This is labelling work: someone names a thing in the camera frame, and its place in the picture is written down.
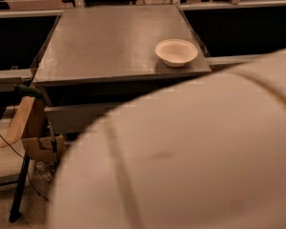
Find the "metal table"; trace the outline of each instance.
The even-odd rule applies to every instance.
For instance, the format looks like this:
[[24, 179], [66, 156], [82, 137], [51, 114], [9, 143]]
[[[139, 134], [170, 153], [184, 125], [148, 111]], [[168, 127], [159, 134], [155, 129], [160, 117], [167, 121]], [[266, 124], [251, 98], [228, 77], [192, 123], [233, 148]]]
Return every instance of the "metal table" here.
[[[197, 59], [180, 69], [166, 66], [154, 49], [171, 38], [194, 43]], [[210, 72], [176, 6], [96, 7], [63, 12], [33, 83], [48, 106], [61, 107], [100, 103], [104, 96], [106, 102], [123, 102], [129, 98], [112, 97], [153, 91], [152, 84], [163, 79], [177, 82]]]

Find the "white bowl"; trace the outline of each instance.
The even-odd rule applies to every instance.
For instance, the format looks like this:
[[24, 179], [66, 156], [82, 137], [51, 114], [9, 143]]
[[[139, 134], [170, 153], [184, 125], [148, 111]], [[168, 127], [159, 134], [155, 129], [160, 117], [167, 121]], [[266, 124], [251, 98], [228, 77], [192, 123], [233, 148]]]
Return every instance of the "white bowl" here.
[[166, 65], [176, 68], [194, 60], [198, 55], [198, 51], [191, 42], [170, 39], [156, 45], [155, 54], [163, 59]]

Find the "tabletop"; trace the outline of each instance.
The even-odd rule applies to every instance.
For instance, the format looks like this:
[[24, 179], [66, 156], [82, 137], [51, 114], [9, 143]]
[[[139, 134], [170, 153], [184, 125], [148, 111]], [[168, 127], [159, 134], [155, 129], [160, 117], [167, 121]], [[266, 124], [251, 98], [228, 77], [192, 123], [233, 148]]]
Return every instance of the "tabletop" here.
[[[194, 43], [197, 59], [182, 69], [166, 66], [154, 49], [171, 38]], [[95, 7], [63, 12], [33, 82], [114, 82], [210, 71], [176, 6]]]

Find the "black panel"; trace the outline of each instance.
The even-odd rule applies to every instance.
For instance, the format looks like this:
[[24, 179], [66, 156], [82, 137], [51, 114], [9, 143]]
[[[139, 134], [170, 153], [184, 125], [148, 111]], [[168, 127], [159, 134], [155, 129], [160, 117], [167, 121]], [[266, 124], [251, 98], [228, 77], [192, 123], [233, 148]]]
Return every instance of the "black panel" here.
[[0, 71], [30, 67], [56, 16], [0, 18]]
[[211, 56], [261, 54], [286, 48], [286, 7], [184, 13]]

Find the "black foot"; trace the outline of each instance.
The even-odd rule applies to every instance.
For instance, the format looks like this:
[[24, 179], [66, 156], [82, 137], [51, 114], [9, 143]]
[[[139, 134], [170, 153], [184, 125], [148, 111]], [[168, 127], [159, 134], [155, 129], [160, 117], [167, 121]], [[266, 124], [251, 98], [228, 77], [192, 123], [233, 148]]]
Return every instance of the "black foot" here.
[[21, 213], [17, 212], [10, 212], [10, 223], [16, 222], [21, 217]]

